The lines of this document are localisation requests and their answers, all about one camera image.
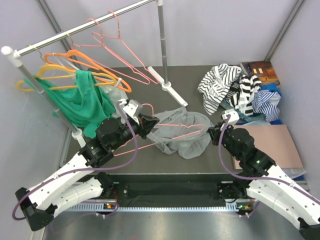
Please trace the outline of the grey tank top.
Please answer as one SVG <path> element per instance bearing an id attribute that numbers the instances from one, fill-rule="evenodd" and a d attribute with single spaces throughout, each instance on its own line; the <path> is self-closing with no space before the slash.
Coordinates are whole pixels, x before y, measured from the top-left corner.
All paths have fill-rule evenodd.
<path id="1" fill-rule="evenodd" d="M 147 138 L 163 153 L 178 153 L 184 159 L 192 159 L 204 153 L 211 141 L 208 129 L 214 124 L 199 112 L 180 107 L 155 114 L 159 119 Z"/>

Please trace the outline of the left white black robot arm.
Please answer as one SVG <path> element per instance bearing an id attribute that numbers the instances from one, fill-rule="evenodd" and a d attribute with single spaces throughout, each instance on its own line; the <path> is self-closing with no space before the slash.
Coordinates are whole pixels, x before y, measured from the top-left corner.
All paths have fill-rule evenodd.
<path id="1" fill-rule="evenodd" d="M 35 232 L 47 226 L 65 210 L 92 198 L 109 198 L 113 181 L 100 168 L 110 161 L 113 151 L 136 140 L 145 139 L 160 120 L 139 114 L 120 123 L 106 118 L 96 129 L 95 138 L 88 141 L 63 167 L 43 182 L 16 191 L 18 205 L 30 229 Z"/>

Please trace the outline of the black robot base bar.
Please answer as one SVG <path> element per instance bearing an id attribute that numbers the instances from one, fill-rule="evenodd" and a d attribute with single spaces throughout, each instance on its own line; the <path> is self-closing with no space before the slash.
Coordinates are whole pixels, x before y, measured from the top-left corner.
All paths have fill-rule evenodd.
<path id="1" fill-rule="evenodd" d="M 110 174 L 121 207 L 217 207 L 246 197 L 226 173 Z"/>

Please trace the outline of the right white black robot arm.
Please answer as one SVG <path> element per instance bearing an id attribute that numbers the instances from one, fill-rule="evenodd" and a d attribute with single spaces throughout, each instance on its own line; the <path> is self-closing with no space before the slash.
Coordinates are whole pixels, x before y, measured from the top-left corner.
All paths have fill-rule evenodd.
<path id="1" fill-rule="evenodd" d="M 231 173 L 230 185 L 239 198 L 252 198 L 287 219 L 305 240 L 320 238 L 320 201 L 291 179 L 266 153 L 255 147 L 255 140 L 244 128 L 227 121 L 207 130 L 213 145 L 225 148 L 242 168 Z"/>

